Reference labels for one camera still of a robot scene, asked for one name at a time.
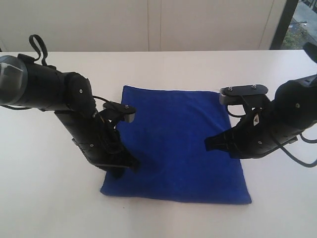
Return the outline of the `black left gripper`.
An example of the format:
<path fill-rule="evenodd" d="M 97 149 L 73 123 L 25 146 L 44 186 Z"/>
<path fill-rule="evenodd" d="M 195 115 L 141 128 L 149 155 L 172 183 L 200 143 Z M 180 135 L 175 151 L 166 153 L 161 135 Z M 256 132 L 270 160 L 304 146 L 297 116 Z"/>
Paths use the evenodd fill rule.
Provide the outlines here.
<path fill-rule="evenodd" d="M 140 161 L 121 143 L 109 122 L 100 116 L 90 119 L 72 116 L 71 122 L 73 140 L 89 163 L 110 167 L 108 172 L 114 179 L 124 175 L 124 168 L 134 173 L 139 170 Z"/>

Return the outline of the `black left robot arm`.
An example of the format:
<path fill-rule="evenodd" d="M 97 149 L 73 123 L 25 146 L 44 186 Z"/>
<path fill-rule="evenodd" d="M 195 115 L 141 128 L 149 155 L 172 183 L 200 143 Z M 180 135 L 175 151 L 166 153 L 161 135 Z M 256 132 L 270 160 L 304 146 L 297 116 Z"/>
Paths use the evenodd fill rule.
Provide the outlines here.
<path fill-rule="evenodd" d="M 138 171 L 140 162 L 124 146 L 117 129 L 121 121 L 132 122 L 132 106 L 104 101 L 96 107 L 90 82 L 76 72 L 60 72 L 39 65 L 27 55 L 0 59 L 0 104 L 9 108 L 52 111 L 87 161 L 115 178 L 126 169 Z"/>

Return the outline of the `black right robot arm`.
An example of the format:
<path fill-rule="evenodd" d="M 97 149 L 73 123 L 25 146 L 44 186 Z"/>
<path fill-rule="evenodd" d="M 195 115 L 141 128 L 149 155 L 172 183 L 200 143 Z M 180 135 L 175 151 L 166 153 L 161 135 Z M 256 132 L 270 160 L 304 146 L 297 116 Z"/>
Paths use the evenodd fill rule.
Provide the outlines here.
<path fill-rule="evenodd" d="M 317 76 L 289 80 L 273 100 L 261 84 L 225 87 L 221 105 L 243 106 L 244 115 L 232 128 L 204 140 L 207 151 L 219 150 L 234 159 L 262 158 L 293 143 L 317 122 Z"/>

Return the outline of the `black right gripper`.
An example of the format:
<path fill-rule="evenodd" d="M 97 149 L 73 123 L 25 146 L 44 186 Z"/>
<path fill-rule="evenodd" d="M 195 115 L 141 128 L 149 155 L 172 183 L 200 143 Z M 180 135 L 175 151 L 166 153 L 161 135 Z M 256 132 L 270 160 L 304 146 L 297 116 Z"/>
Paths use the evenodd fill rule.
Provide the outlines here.
<path fill-rule="evenodd" d="M 265 109 L 251 120 L 241 120 L 232 130 L 204 140 L 207 151 L 229 151 L 234 159 L 262 158 L 276 150 L 277 141 L 286 145 L 297 139 L 297 129 L 286 125 L 273 109 Z"/>

